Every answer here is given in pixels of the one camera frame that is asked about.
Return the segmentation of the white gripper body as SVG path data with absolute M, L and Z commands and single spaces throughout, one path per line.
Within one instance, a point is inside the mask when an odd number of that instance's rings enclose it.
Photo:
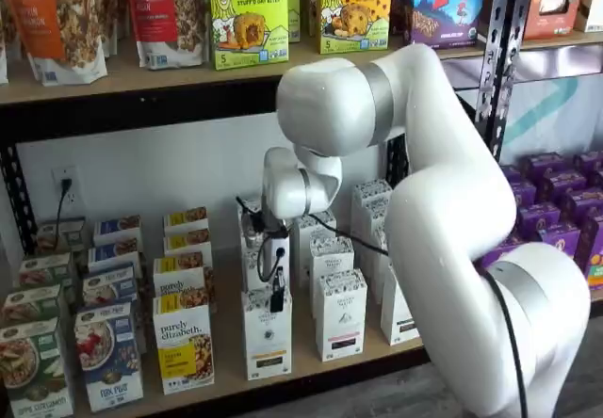
M 289 287 L 289 230 L 265 232 L 256 259 L 258 278 L 262 283 L 272 285 L 275 270 L 283 268 L 284 287 Z

